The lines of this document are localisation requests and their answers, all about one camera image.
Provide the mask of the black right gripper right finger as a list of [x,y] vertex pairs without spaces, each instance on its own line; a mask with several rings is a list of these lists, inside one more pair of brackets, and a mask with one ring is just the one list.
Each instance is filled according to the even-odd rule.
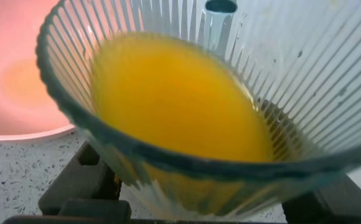
[[361,189],[347,175],[282,204],[288,223],[361,224]]

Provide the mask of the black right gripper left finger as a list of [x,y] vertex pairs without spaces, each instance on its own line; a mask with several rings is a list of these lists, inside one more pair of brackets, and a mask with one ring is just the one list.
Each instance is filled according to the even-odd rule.
[[130,218],[121,179],[84,143],[38,201],[43,215]]

